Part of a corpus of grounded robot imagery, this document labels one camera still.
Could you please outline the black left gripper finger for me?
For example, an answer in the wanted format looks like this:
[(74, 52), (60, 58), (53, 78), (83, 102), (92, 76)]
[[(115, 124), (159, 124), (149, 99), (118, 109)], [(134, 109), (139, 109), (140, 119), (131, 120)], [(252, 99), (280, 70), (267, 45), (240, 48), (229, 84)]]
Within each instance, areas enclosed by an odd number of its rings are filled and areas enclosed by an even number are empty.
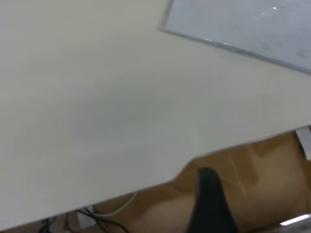
[(187, 233), (237, 233), (238, 227), (226, 201), (216, 170), (202, 167), (197, 172), (195, 204)]

